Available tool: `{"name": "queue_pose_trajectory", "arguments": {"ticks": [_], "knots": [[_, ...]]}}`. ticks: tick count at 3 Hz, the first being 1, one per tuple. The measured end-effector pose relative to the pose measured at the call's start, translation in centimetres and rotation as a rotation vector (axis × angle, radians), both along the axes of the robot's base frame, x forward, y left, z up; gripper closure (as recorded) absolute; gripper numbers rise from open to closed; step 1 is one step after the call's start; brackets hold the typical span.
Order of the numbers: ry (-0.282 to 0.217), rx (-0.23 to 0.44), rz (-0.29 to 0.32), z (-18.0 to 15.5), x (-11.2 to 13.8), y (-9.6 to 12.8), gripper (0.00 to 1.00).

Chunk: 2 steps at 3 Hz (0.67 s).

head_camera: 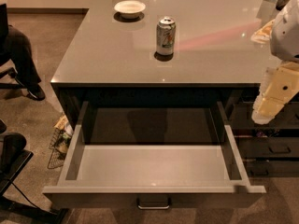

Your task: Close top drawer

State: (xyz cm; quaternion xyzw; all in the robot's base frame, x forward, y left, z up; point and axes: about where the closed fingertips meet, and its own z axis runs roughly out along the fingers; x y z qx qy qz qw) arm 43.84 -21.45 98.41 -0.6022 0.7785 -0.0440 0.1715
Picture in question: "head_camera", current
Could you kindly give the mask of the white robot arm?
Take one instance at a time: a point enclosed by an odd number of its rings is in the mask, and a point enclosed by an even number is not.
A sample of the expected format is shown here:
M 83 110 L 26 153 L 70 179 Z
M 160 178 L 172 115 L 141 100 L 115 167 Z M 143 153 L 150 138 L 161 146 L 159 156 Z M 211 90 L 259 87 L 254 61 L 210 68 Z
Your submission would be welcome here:
M 299 0 L 289 0 L 267 26 L 271 53 L 281 64 L 266 69 L 253 104 L 251 118 L 260 125 L 268 124 L 299 92 Z

